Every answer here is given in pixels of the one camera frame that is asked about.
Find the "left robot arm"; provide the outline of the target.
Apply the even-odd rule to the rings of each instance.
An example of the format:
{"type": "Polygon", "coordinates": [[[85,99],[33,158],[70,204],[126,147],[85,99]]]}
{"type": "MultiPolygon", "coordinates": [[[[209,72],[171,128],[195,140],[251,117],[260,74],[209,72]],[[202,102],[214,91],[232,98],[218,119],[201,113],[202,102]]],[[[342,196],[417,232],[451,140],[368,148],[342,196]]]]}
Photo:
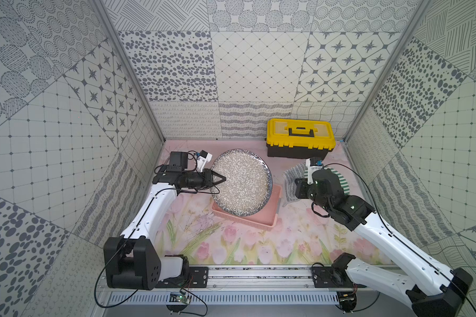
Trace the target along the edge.
{"type": "Polygon", "coordinates": [[[190,281],[186,256],[161,257],[154,248],[157,231],[179,194],[211,194],[226,177],[206,168],[206,151],[172,152],[154,171],[147,198],[120,236],[104,243],[104,273],[109,288],[150,291],[190,281]]]}

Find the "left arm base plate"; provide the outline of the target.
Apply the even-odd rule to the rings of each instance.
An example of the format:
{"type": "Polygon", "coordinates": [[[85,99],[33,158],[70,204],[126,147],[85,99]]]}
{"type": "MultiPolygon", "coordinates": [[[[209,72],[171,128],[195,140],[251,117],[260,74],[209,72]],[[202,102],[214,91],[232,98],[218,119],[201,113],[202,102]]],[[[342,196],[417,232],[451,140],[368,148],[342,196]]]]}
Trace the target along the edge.
{"type": "Polygon", "coordinates": [[[209,267],[190,266],[182,270],[178,277],[171,277],[160,281],[156,289],[185,288],[206,289],[208,284],[209,267]]]}

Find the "grey knitted cloth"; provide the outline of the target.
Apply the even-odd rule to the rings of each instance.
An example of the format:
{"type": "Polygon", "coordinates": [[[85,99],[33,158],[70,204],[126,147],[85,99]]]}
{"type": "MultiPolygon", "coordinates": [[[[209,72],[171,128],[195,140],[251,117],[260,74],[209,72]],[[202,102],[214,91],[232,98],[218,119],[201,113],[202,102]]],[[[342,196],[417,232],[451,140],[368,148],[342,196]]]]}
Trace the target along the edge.
{"type": "Polygon", "coordinates": [[[284,172],[284,194],[282,198],[282,206],[286,207],[289,203],[294,203],[299,201],[299,198],[296,198],[296,179],[306,178],[307,167],[305,163],[300,163],[287,171],[284,172]]]}

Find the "speckled grey plate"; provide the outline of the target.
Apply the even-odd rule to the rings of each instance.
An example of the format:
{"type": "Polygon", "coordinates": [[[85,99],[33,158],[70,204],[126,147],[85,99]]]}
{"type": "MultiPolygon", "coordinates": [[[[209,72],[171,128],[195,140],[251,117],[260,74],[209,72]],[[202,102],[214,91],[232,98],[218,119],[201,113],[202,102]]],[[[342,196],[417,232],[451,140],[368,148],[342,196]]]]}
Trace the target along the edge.
{"type": "Polygon", "coordinates": [[[268,203],[273,187],[272,174],[266,162],[256,153],[231,149],[222,153],[211,170],[227,180],[219,185],[214,201],[224,211],[239,217],[253,215],[268,203]]]}

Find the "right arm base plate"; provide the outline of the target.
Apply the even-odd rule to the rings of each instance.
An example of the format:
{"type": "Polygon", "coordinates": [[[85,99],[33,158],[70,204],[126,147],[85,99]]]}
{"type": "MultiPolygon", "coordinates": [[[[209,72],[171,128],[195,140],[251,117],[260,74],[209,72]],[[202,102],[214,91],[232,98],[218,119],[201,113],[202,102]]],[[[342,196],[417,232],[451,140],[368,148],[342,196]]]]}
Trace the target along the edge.
{"type": "Polygon", "coordinates": [[[310,272],[315,288],[352,289],[354,286],[359,289],[366,288],[365,285],[353,283],[343,269],[316,265],[310,268],[310,272]]]}

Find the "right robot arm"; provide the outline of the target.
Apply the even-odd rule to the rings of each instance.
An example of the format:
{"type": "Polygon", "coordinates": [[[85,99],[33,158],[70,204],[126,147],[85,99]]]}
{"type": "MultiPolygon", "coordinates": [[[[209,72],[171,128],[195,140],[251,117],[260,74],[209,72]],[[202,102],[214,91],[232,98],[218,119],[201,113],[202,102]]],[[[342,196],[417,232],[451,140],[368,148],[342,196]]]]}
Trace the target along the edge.
{"type": "Polygon", "coordinates": [[[372,205],[357,195],[345,194],[339,177],[322,166],[311,166],[295,181],[295,196],[326,211],[326,217],[355,232],[382,251],[401,269],[395,274],[372,267],[356,256],[342,253],[332,263],[334,280],[364,285],[402,302],[417,316],[457,316],[473,277],[464,268],[439,262],[387,223],[372,205]]]}

